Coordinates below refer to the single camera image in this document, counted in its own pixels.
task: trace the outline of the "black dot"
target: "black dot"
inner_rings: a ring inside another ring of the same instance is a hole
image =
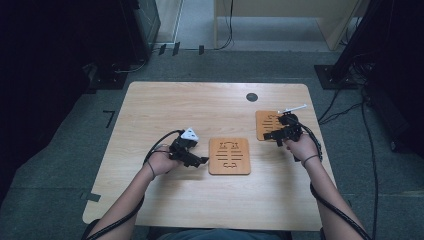
[[[246,95],[246,99],[250,102],[256,102],[256,100],[258,100],[258,95],[256,95],[255,93],[248,93]]]

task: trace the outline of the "forearm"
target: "forearm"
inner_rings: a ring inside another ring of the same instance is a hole
[[[344,201],[319,159],[311,159],[305,167],[316,192],[362,227],[359,219]],[[361,239],[360,235],[350,225],[319,201],[318,209],[327,239]]]
[[[89,236],[120,220],[132,210],[134,210],[143,198],[147,187],[152,180],[152,177],[153,175],[151,170],[143,167],[131,181],[130,185],[121,194],[121,196],[96,224],[93,230],[91,230]],[[130,239],[136,218],[137,214],[127,222],[105,234],[100,239]]]

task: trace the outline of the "wooden puzzle board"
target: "wooden puzzle board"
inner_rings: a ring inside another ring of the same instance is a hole
[[[247,139],[210,139],[209,173],[213,175],[250,174],[249,142]]]
[[[264,133],[270,133],[274,130],[279,130],[283,126],[278,121],[278,118],[283,114],[277,111],[256,111],[256,138],[259,141],[264,141]]]

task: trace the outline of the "black cable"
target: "black cable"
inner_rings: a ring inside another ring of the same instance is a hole
[[[144,158],[143,164],[147,162],[147,160],[149,160],[150,156],[152,156],[152,154],[155,152],[155,148],[159,145],[159,143],[161,143],[165,138],[169,137],[170,135],[174,134],[174,133],[178,133],[178,134],[183,134],[184,130],[174,130],[172,132],[167,133],[165,136],[163,136],[161,139],[159,139],[152,148],[150,148],[149,152],[147,153],[146,157]]]
[[[228,38],[227,38],[227,41],[225,42],[225,44],[222,46],[222,47],[220,47],[220,48],[216,48],[216,49],[214,49],[214,50],[222,50],[222,49],[224,49],[224,48],[226,48],[226,47],[228,47],[229,45],[230,45],[230,43],[233,41],[233,25],[232,25],[232,19],[233,19],[233,7],[234,7],[234,0],[231,0],[231,7],[230,7],[230,23],[228,24],[228,21],[227,21],[227,17],[225,17],[225,21],[226,21],[226,23],[227,23],[227,26],[228,26],[228,29],[229,29],[229,31],[230,31],[230,34],[229,34],[229,36],[228,36]]]
[[[333,107],[334,101],[336,101],[337,95],[339,95],[340,88],[334,91],[333,99],[331,99],[331,103],[328,106],[327,110],[321,115],[321,117],[318,119],[318,122],[321,122],[321,120],[327,115],[327,113],[330,111],[330,109]]]
[[[169,137],[170,135],[174,134],[174,133],[179,133],[180,135],[182,133],[184,133],[184,130],[174,130],[172,132],[169,132],[168,134],[166,134],[165,136],[163,136],[161,139],[159,139],[159,141],[157,141],[153,147],[149,150],[149,152],[147,153],[145,159],[144,159],[144,163],[146,163],[146,161],[150,158],[150,156],[154,153],[154,152],[167,152],[167,151],[160,151],[160,150],[155,150],[155,148],[159,145],[159,143],[161,143],[165,138]],[[137,206],[130,212],[128,213],[126,216],[124,216],[123,218],[119,219],[118,221],[110,224],[107,227],[104,227],[103,229],[99,230],[98,232],[94,233],[93,235],[91,235],[90,237],[86,238],[86,240],[92,240],[92,239],[97,239],[103,235],[105,235],[106,233],[112,231],[113,229],[119,227],[120,225],[122,225],[123,223],[125,223],[126,221],[128,221],[129,219],[131,219],[135,214],[137,214],[137,212],[140,210],[141,206],[143,205],[144,202],[144,196],[143,198],[140,200],[140,202],[137,204]]]
[[[106,233],[112,231],[113,229],[119,227],[120,225],[122,225],[123,223],[125,223],[126,221],[130,220],[132,217],[134,217],[135,214],[137,214],[137,212],[140,210],[141,206],[143,205],[144,202],[144,196],[143,198],[140,200],[140,202],[137,204],[137,206],[125,217],[119,219],[118,221],[110,224],[107,227],[104,227],[103,229],[99,230],[98,232],[94,233],[93,235],[91,235],[90,237],[86,238],[86,240],[93,240],[93,239],[97,239],[103,235],[105,235]]]
[[[349,224],[353,230],[355,230],[361,237],[362,239],[366,239],[366,240],[371,240],[371,238],[368,236],[368,234],[365,232],[364,229],[362,229],[361,226],[359,226],[353,219],[351,219],[348,215],[346,215],[343,211],[341,211],[340,209],[338,209],[337,207],[335,207],[334,205],[332,205],[331,203],[327,202],[324,198],[322,198],[317,191],[315,190],[314,186],[312,185],[312,183],[310,184],[310,188],[311,188],[311,193],[312,195],[320,202],[322,203],[325,207],[327,207],[328,209],[330,209],[333,213],[335,213],[337,216],[339,216],[340,218],[342,218],[347,224]]]
[[[324,120],[318,122],[318,124],[319,125],[324,125],[324,124],[329,123],[329,122],[331,122],[333,120],[336,120],[339,116],[344,115],[344,114],[347,114],[350,110],[355,109],[357,107],[360,107],[361,105],[362,105],[362,103],[357,103],[357,104],[352,105],[351,107],[349,107],[348,109],[346,109],[346,110],[344,110],[342,112],[331,114],[330,116],[328,116]]]
[[[130,69],[130,70],[116,70],[114,71],[115,73],[133,73],[136,72],[138,70],[140,70],[142,67],[144,67],[144,65],[146,64],[147,61],[143,60],[143,64],[134,68],[134,69]]]
[[[373,221],[373,230],[372,230],[372,239],[376,239],[376,233],[377,233],[377,217],[378,217],[378,175],[377,175],[377,162],[375,159],[375,149],[374,149],[374,142],[372,140],[371,131],[368,127],[367,119],[365,117],[365,110],[364,105],[366,104],[366,101],[364,99],[362,103],[362,119],[364,120],[365,129],[367,130],[368,139],[370,141],[371,146],[371,161],[373,166],[373,175],[374,175],[374,221]]]

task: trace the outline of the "white object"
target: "white object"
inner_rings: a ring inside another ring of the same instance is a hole
[[[299,110],[299,109],[305,108],[305,107],[307,107],[307,106],[308,106],[308,105],[303,104],[303,105],[302,105],[302,106],[300,106],[300,107],[295,107],[295,108],[286,108],[286,110],[284,110],[284,111],[278,111],[278,114],[285,113],[285,112],[292,112],[292,111],[294,111],[294,110]]]
[[[194,140],[194,141],[199,140],[199,137],[196,135],[194,130],[191,129],[191,128],[188,128],[187,130],[185,130],[185,132],[181,135],[181,138],[187,139],[187,140]]]

